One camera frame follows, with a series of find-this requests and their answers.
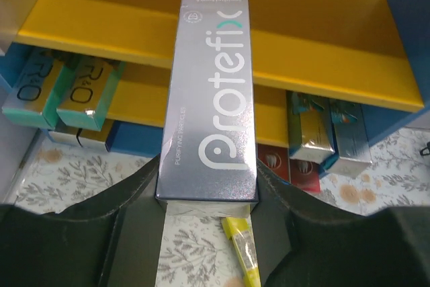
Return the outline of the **yellow toothpaste box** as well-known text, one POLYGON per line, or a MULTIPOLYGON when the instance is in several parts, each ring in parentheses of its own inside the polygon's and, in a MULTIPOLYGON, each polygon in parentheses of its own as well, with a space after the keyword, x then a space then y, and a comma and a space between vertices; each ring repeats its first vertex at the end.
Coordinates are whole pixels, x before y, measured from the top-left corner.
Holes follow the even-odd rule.
POLYGON ((260 287, 261 280, 251 226, 245 218, 227 217, 221 220, 227 239, 232 241, 244 273, 245 286, 260 287))

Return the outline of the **silver blue R.O box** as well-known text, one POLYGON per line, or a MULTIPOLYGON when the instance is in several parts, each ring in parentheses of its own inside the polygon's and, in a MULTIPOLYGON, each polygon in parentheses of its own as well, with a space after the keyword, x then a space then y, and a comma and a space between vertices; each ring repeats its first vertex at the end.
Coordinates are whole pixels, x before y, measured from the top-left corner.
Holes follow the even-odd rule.
POLYGON ((335 153, 322 162, 320 169, 356 178, 372 164, 361 105, 337 99, 329 103, 335 153))

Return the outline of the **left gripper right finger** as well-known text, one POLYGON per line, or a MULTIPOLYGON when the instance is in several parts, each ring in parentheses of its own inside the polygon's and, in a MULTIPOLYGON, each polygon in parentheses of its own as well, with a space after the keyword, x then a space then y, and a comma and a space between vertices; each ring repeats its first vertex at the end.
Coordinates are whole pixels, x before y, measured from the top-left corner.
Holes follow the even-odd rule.
POLYGON ((429 208, 361 216, 331 206, 257 163, 251 213, 264 286, 428 286, 429 208))

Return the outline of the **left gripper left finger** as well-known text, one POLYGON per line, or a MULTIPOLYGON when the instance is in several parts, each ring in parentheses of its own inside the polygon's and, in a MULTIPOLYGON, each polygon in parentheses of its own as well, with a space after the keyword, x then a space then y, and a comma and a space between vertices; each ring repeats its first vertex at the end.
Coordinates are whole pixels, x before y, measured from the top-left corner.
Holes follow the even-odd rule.
POLYGON ((154 286, 165 212, 158 157, 60 213, 1 206, 2 286, 154 286))

